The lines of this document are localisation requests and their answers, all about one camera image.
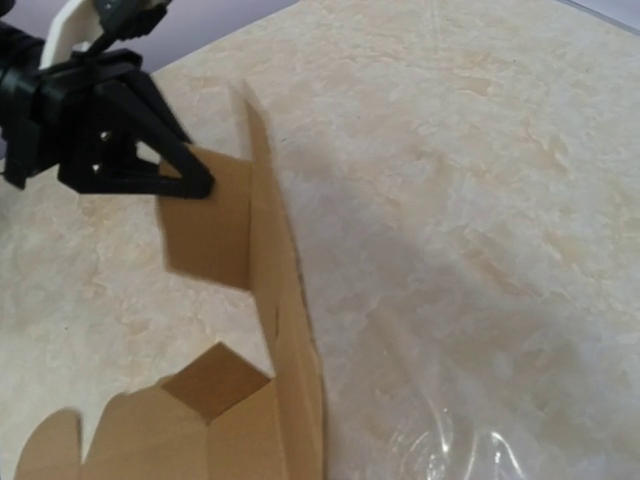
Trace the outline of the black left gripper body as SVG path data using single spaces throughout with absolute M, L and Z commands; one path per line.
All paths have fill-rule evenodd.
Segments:
M 73 190 L 96 190 L 100 172 L 94 90 L 99 63 L 74 55 L 41 70 L 39 47 L 1 49 L 1 127 L 7 143 L 4 179 L 23 189 L 28 179 L 60 167 Z

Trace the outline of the brown cardboard box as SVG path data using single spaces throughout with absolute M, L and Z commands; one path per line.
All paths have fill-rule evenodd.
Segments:
M 255 94 L 205 200 L 1 198 L 1 424 L 12 479 L 321 479 L 324 392 Z

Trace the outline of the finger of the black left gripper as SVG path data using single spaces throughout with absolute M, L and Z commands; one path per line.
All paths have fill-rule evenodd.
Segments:
M 96 148 L 60 164 L 58 180 L 80 194 L 151 195 L 205 199 L 210 195 L 209 170 L 183 144 L 160 152 L 177 174 L 138 157 L 136 147 Z
M 139 158 L 159 165 L 162 174 L 175 176 L 177 172 L 161 159 L 160 152 L 178 144 L 189 149 L 190 138 L 149 74 L 141 69 L 141 57 L 119 50 L 93 59 L 99 63 L 100 74 L 94 90 L 98 133 L 110 136 L 97 148 L 134 145 Z

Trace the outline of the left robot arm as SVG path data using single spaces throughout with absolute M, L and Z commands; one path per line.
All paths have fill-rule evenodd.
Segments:
M 214 186 L 142 58 L 101 53 L 40 69 L 43 40 L 1 26 L 2 176 L 23 189 L 57 168 L 79 194 L 205 199 Z

